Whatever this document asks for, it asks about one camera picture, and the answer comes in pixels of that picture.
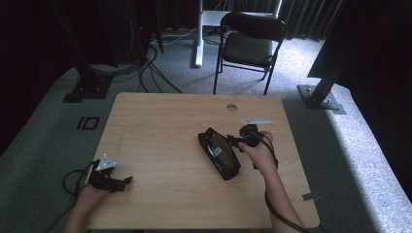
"chair backrest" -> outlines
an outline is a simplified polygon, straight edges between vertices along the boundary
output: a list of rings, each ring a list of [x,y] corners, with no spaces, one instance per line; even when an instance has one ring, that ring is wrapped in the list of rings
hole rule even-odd
[[[221,28],[230,27],[246,36],[282,43],[286,25],[276,17],[252,16],[243,13],[228,13],[221,20]]]

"gray carpet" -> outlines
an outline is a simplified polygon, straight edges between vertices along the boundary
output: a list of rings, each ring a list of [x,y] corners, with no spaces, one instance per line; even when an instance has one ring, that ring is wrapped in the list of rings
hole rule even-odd
[[[312,191],[321,196],[316,206],[322,227],[326,232],[412,232],[411,203],[350,91],[338,85],[332,89],[346,115],[308,110],[299,96],[298,84],[317,84],[319,81],[306,76],[321,47],[322,42],[285,41],[268,94],[278,95],[283,100],[308,182]],[[165,54],[159,54],[154,64],[184,93],[211,94],[217,47],[205,44],[200,68],[193,67],[194,49],[193,40],[173,42],[165,46]],[[150,50],[148,58],[154,56]],[[113,70],[103,65],[94,67],[106,72]],[[83,169],[93,159],[116,95],[144,89],[137,74],[118,75],[106,99],[63,104],[64,96],[71,92],[78,78],[76,70],[71,69],[55,82],[0,158],[2,233],[40,233],[48,229],[71,203],[70,195],[62,188],[64,175]],[[264,91],[264,82],[259,78],[259,73],[225,68],[220,75],[218,94],[260,95]],[[143,74],[143,84],[150,92],[176,92],[158,72],[150,69]],[[94,130],[78,129],[82,117],[100,119]],[[66,217],[53,232],[61,232],[65,221]],[[310,231],[323,232],[320,228]]]

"desk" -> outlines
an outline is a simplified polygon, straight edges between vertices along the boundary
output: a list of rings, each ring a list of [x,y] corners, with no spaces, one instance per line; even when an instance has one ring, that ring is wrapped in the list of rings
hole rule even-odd
[[[229,111],[227,104],[237,110]],[[270,118],[279,173],[307,227],[319,225],[310,189],[279,97],[121,93],[95,158],[117,162],[112,177],[133,181],[91,217],[89,229],[267,228],[264,182],[249,157],[234,149],[240,174],[225,182],[197,141],[208,127],[238,136],[241,120]]]

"desk leg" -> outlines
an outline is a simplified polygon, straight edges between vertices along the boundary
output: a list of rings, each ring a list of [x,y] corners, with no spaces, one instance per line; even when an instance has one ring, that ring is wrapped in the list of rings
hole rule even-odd
[[[198,38],[197,38],[197,51],[196,51],[196,66],[201,67],[203,61],[203,0],[199,0],[199,19],[198,19]]]

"finger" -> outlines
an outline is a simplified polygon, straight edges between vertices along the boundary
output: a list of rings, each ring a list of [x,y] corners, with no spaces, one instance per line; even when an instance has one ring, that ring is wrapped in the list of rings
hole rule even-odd
[[[253,160],[253,156],[251,154],[253,154],[251,152],[251,150],[253,148],[249,147],[248,145],[244,144],[244,143],[239,143],[239,149],[241,149],[242,151],[244,151],[252,160]]]
[[[260,133],[262,133],[265,137],[267,137],[271,142],[273,141],[273,136],[270,132],[267,131],[260,131]]]

